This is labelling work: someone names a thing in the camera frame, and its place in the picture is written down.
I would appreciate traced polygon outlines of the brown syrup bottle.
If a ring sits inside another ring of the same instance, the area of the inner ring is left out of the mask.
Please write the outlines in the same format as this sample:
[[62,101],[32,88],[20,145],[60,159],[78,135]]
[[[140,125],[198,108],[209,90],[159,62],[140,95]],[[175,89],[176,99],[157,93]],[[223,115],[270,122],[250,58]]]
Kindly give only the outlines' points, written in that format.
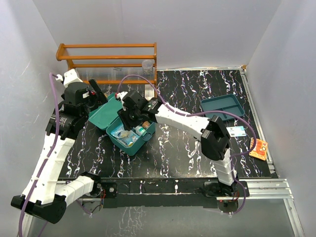
[[145,122],[142,123],[142,127],[144,129],[148,129],[150,126],[151,126],[151,123],[149,121],[145,121]]

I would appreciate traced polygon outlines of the white green pill bottle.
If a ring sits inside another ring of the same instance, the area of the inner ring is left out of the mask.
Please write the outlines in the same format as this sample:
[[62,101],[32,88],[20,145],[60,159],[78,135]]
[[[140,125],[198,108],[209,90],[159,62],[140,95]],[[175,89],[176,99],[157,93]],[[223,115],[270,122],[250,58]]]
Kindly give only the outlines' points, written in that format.
[[136,126],[134,130],[139,136],[142,136],[143,134],[146,133],[145,128],[143,128],[142,126]]

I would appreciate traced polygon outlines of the teal medicine kit box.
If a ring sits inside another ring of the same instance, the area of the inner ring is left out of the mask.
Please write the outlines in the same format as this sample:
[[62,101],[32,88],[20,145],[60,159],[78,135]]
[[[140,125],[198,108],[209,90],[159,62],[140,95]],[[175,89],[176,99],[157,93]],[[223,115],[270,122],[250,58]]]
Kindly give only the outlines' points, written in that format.
[[156,131],[156,125],[155,123],[151,122],[151,126],[148,129],[146,129],[146,133],[142,136],[139,136],[139,139],[134,143],[133,146],[127,148],[111,135],[111,131],[113,131],[117,126],[122,124],[118,116],[118,111],[121,108],[121,102],[117,101],[115,99],[115,94],[112,93],[109,95],[108,102],[106,104],[100,106],[98,109],[92,111],[89,114],[88,120],[97,128],[105,131],[113,144],[119,147],[127,155],[133,156],[139,151],[139,149],[145,143],[147,143],[153,137]]

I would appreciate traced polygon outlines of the cotton swab bag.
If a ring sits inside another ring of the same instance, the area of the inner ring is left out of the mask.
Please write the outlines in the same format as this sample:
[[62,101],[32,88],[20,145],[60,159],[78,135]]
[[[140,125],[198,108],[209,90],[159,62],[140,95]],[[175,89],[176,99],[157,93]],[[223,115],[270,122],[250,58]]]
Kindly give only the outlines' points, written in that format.
[[136,134],[132,130],[125,130],[122,124],[117,126],[113,131],[111,131],[111,135],[127,148],[133,146],[134,143],[139,139],[138,134]]

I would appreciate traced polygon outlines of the teal divided tray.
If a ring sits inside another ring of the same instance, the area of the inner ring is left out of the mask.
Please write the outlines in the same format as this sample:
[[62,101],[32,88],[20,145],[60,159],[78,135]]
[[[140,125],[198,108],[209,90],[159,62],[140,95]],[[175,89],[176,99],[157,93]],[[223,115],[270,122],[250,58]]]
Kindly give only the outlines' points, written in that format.
[[224,111],[241,118],[245,115],[243,107],[237,97],[233,94],[203,99],[200,102],[200,109],[202,112]]

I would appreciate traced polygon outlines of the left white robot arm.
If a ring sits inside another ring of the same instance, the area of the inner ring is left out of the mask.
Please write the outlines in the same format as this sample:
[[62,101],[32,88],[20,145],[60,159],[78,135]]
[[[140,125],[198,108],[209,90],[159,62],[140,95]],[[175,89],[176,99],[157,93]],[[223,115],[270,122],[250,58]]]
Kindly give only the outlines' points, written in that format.
[[11,206],[22,213],[56,224],[67,206],[84,195],[97,197],[102,192],[101,178],[89,172],[61,187],[57,181],[79,132],[89,113],[107,103],[95,80],[72,82],[62,94],[45,129],[44,146],[33,175],[21,195],[14,196]]

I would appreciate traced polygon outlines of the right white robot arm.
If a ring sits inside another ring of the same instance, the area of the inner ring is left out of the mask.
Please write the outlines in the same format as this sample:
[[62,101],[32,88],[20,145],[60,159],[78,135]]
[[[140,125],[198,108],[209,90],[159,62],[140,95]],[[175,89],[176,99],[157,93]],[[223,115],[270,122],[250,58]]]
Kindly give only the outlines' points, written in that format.
[[118,115],[124,129],[131,130],[148,121],[170,125],[192,135],[200,142],[202,154],[214,164],[218,178],[214,190],[226,196],[232,196],[237,191],[237,172],[230,159],[230,135],[220,117],[193,115],[169,105],[163,99],[153,97],[147,100],[137,91],[116,93],[115,99],[122,104]]

